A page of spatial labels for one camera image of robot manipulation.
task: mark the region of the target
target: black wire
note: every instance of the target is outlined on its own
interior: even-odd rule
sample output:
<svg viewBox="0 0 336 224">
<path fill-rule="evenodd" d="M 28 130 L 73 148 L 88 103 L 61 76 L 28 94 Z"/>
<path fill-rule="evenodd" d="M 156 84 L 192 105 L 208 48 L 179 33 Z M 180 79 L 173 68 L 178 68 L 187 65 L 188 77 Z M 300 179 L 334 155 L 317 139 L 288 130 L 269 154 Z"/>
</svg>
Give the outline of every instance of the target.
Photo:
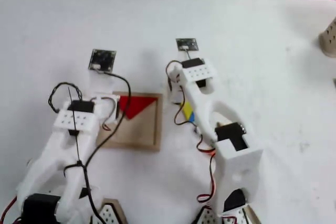
<svg viewBox="0 0 336 224">
<path fill-rule="evenodd" d="M 96 147 L 96 149 L 94 149 L 94 151 L 92 152 L 92 154 L 89 156 L 89 158 L 88 158 L 86 164 L 84 165 L 84 164 L 82 163 L 82 161 L 79 159 L 79 160 L 77 161 L 76 164 L 66 166 L 66 167 L 64 168 L 64 170 L 63 170 L 63 173 L 64 173 L 64 176 L 65 176 L 65 171 L 66 171 L 67 169 L 72 168 L 72 167 L 82 167 L 82 169 L 83 169 L 83 173 L 84 173 L 84 179 L 85 179 L 86 188 L 87 188 L 87 190 L 88 190 L 88 198 L 89 198 L 89 201 L 90 201 L 90 206 L 91 206 L 91 208 L 92 208 L 92 211 L 93 211 L 94 215 L 96 215 L 96 217 L 97 217 L 103 224 L 106 224 L 106 222 L 101 218 L 101 216 L 99 215 L 99 213 L 98 213 L 96 207 L 94 206 L 93 199 L 92 199 L 92 194 L 91 194 L 90 183 L 89 183 L 89 177 L 88 177 L 87 167 L 88 167 L 90 161 L 92 160 L 93 156 L 95 155 L 95 153 L 99 150 L 99 148 L 100 148 L 104 143 L 106 143 L 111 137 L 113 137 L 113 135 L 116 133 L 117 129 L 119 128 L 119 126 L 120 126 L 120 124 L 121 124 L 121 122 L 122 122 L 122 120 L 123 120 L 123 118 L 124 118 L 124 116 L 125 116 L 125 114 L 126 114 L 128 108 L 129 108 L 129 106 L 130 106 L 130 103 L 131 103 L 131 95 L 132 95 L 132 94 L 131 94 L 131 86 L 130 86 L 129 82 L 128 82 L 124 77 L 121 77 L 121 76 L 119 76 L 119 75 L 117 75 L 117 74 L 114 74 L 114 73 L 107 73 L 107 72 L 103 72 L 103 73 L 104 73 L 104 74 L 107 74 L 107 75 L 109 75 L 109 76 L 117 77 L 117 78 L 123 80 L 124 82 L 126 82 L 127 87 L 128 87 L 128 99 L 127 99 L 127 103 L 126 103 L 125 109 L 124 109 L 124 111 L 123 111 L 123 113 L 122 113 L 122 115 L 121 115 L 121 118 L 120 118 L 119 122 L 117 123 L 115 129 L 113 130 L 113 132 L 112 132 L 110 135 L 108 135 L 108 136 L 103 140 L 103 142 L 101 142 L 101 143 Z"/>
<path fill-rule="evenodd" d="M 181 122 L 181 123 L 177 123 L 177 121 L 176 121 L 177 115 L 178 115 L 178 114 L 180 113 L 180 111 L 183 109 L 184 104 L 185 104 L 185 94 L 184 94 L 184 90 L 183 90 L 182 86 L 180 86 L 180 88 L 181 88 L 181 90 L 182 90 L 183 101 L 182 101 L 182 104 L 181 104 L 179 110 L 178 110 L 177 113 L 175 114 L 175 117 L 174 117 L 174 123 L 175 123 L 176 125 L 183 125 L 183 124 L 186 124 L 186 123 L 190 123 L 190 124 L 192 124 L 194 127 L 197 127 L 196 124 L 194 124 L 193 122 L 191 122 L 191 121 L 189 121 L 189 120 L 186 120 L 186 121 Z"/>
<path fill-rule="evenodd" d="M 59 112 L 59 109 L 55 108 L 54 105 L 53 105 L 53 96 L 54 94 L 56 93 L 57 89 L 62 86 L 62 85 L 68 85 L 68 86 L 71 86 L 73 87 L 76 92 L 77 92 L 77 95 L 78 95 L 78 99 L 79 100 L 82 100 L 83 99 L 83 95 L 82 95 L 82 92 L 80 91 L 80 89 L 74 85 L 73 83 L 69 83 L 69 82 L 60 82 L 59 84 L 57 84 L 54 89 L 52 90 L 50 96 L 49 96 L 49 99 L 48 99 L 48 104 L 50 105 L 50 107 L 52 108 L 52 110 L 55 112 L 55 113 L 58 113 Z"/>
<path fill-rule="evenodd" d="M 70 101 L 71 101 L 71 104 L 72 104 L 72 97 L 71 97 L 71 93 L 70 93 L 70 88 L 68 87 L 68 91 L 69 91 L 69 95 L 70 95 Z M 74 109 L 74 106 L 72 106 L 72 117 L 73 117 L 73 124 L 74 124 L 74 127 L 75 127 L 75 131 L 77 131 L 77 128 L 76 128 L 76 119 L 75 119 L 75 109 Z M 77 135 L 75 135 L 75 138 L 76 138 L 76 147 L 77 147 L 77 156 L 78 156 L 78 161 L 76 164 L 74 165 L 68 165 L 64 168 L 63 170 L 63 173 L 64 173 L 64 176 L 65 176 L 65 171 L 66 169 L 69 169 L 69 168 L 72 168 L 72 167 L 82 167 L 83 168 L 83 173 L 84 173 L 84 179 L 85 179 L 85 184 L 86 184 L 86 188 L 88 190 L 88 197 L 89 197 L 89 201 L 90 201 L 90 205 L 91 205 L 91 208 L 92 208 L 92 211 L 94 213 L 94 215 L 97 216 L 97 218 L 103 223 L 103 224 L 106 224 L 106 222 L 103 220 L 103 218 L 99 215 L 96 207 L 94 206 L 94 203 L 93 203 L 93 200 L 92 200 L 92 194 L 91 194 L 91 188 L 90 188 L 90 183 L 89 183 L 89 177 L 88 177 L 88 171 L 87 171 L 87 168 L 83 165 L 82 161 L 80 160 L 80 157 L 79 157 L 79 148 L 78 148 L 78 138 L 77 138 Z"/>
<path fill-rule="evenodd" d="M 95 100 L 95 99 L 97 99 L 97 97 L 92 97 L 91 99 L 90 99 L 90 102 L 92 102 L 93 100 Z M 116 105 L 116 101 L 113 99 L 113 98 L 111 98 L 111 97 L 101 97 L 100 98 L 101 100 L 110 100 L 110 101 L 112 101 L 112 103 L 113 103 L 113 110 L 111 110 L 111 112 L 110 112 L 110 114 L 109 114 L 109 116 L 102 122 L 102 128 L 105 130 L 105 131 L 111 131 L 111 129 L 109 129 L 108 128 L 108 126 L 106 125 L 106 121 L 108 120 L 108 119 L 110 119 L 110 117 L 112 116 L 112 114 L 114 113 L 114 111 L 116 110 L 116 108 L 117 108 L 117 105 Z"/>
<path fill-rule="evenodd" d="M 243 210 L 243 214 L 244 214 L 244 217 L 245 217 L 245 220 L 246 220 L 246 224 L 250 224 L 250 222 L 248 221 L 248 218 L 247 218 L 247 216 L 246 216 L 245 209 L 242 208 L 242 210 Z"/>
<path fill-rule="evenodd" d="M 69 96 L 70 96 L 70 101 L 71 101 L 71 105 L 72 105 L 72 97 L 71 97 L 71 93 L 70 93 L 70 88 L 68 87 L 68 90 L 69 90 Z M 76 129 L 76 121 L 75 121 L 75 106 L 72 105 L 72 117 L 73 117 L 73 126 L 75 127 L 75 138 L 76 138 L 76 147 L 77 147 L 77 156 L 78 156 L 78 161 L 80 161 L 80 158 L 79 158 L 79 148 L 78 148 L 78 139 L 77 139 L 77 135 L 78 135 L 78 132 L 77 132 L 77 129 Z"/>
<path fill-rule="evenodd" d="M 113 76 L 113 77 L 117 77 L 121 80 L 123 80 L 126 84 L 127 84 L 127 88 L 128 88 L 128 99 L 127 99 L 127 103 L 126 103 L 126 106 L 125 106 L 125 109 L 120 117 L 120 120 L 119 122 L 117 123 L 116 127 L 114 128 L 113 132 L 108 135 L 97 147 L 96 149 L 94 149 L 94 151 L 92 152 L 92 154 L 89 156 L 85 166 L 88 167 L 90 161 L 92 160 L 93 156 L 96 154 L 96 152 L 100 149 L 100 147 L 102 147 L 111 137 L 113 137 L 113 135 L 116 133 L 116 131 L 118 130 L 123 118 L 125 117 L 125 114 L 127 112 L 127 110 L 129 109 L 129 106 L 130 106 L 130 103 L 131 103 L 131 96 L 132 96 L 132 92 L 131 92 L 131 86 L 129 84 L 129 82 L 124 78 L 124 77 L 121 77 L 117 74 L 114 74 L 114 73 L 108 73 L 108 72 L 102 72 L 104 74 L 107 74 L 108 76 Z"/>
<path fill-rule="evenodd" d="M 65 171 L 69 168 L 72 168 L 72 167 L 82 167 L 83 173 L 84 173 L 85 185 L 86 185 L 86 188 L 88 190 L 88 198 L 89 198 L 89 201 L 90 201 L 90 206 L 92 208 L 92 211 L 93 211 L 94 215 L 101 221 L 101 223 L 106 224 L 106 222 L 103 220 L 103 218 L 99 215 L 99 213 L 98 213 L 98 211 L 97 211 L 97 209 L 94 205 L 94 202 L 93 202 L 93 199 L 92 199 L 92 194 L 91 194 L 91 188 L 90 188 L 90 183 L 89 183 L 89 176 L 88 176 L 87 167 L 85 165 L 83 165 L 81 160 L 79 160 L 79 161 L 77 161 L 76 164 L 68 165 L 64 168 L 64 170 L 63 170 L 64 176 L 65 176 Z"/>
</svg>

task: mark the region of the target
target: beige cylinder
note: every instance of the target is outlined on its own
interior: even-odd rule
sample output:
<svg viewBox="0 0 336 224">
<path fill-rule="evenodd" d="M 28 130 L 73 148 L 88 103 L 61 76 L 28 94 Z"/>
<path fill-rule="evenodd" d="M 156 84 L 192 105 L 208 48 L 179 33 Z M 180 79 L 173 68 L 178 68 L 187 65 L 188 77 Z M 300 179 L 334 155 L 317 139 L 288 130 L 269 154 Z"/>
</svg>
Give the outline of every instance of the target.
<svg viewBox="0 0 336 224">
<path fill-rule="evenodd" d="M 320 34 L 320 46 L 325 55 L 336 58 L 336 18 Z"/>
</svg>

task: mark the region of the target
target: small circuit board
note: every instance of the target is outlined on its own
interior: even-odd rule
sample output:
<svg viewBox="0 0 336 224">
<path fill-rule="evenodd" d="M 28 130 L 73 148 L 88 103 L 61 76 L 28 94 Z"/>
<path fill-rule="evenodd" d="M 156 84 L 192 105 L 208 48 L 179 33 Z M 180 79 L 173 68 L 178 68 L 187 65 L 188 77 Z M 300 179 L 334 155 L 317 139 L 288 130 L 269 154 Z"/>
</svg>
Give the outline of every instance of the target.
<svg viewBox="0 0 336 224">
<path fill-rule="evenodd" d="M 89 69 L 112 73 L 117 52 L 94 49 L 92 51 Z"/>
</svg>

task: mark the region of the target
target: white bracket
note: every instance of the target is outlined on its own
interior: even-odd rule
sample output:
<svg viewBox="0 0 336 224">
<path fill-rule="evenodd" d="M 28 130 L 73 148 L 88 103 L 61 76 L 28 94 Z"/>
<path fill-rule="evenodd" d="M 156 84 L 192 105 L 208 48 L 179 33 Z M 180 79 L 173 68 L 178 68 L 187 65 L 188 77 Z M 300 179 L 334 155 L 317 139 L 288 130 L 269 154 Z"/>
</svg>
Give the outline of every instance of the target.
<svg viewBox="0 0 336 224">
<path fill-rule="evenodd" d="M 103 218 L 106 224 L 120 224 L 116 213 L 114 212 L 111 205 L 104 205 L 99 213 L 100 217 Z M 102 224 L 96 216 L 92 218 L 92 224 Z"/>
</svg>

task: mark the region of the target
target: perforated white plate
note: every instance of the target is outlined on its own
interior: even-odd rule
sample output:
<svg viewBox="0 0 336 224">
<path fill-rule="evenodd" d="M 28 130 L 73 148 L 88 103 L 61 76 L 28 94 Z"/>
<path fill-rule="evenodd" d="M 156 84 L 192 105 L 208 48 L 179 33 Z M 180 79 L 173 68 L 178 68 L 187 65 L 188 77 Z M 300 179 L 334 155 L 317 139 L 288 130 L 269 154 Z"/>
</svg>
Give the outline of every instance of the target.
<svg viewBox="0 0 336 224">
<path fill-rule="evenodd" d="M 103 209 L 100 211 L 100 216 L 104 219 L 106 224 L 119 224 L 116 214 L 113 211 L 112 206 L 104 205 Z M 92 218 L 92 224 L 102 224 L 96 216 Z"/>
<path fill-rule="evenodd" d="M 244 213 L 241 209 L 232 211 L 230 216 L 235 216 L 237 218 L 237 224 L 247 224 Z M 197 224 L 222 223 L 220 220 L 221 219 L 217 217 L 216 214 L 211 209 L 204 208 Z M 234 219 L 224 219 L 224 224 L 234 224 Z"/>
<path fill-rule="evenodd" d="M 55 128 L 74 130 L 74 117 L 73 111 L 71 110 L 60 110 L 56 121 L 54 123 Z M 91 132 L 96 124 L 98 124 L 98 119 L 93 113 L 79 112 L 75 111 L 75 121 L 76 129 L 78 131 Z"/>
</svg>

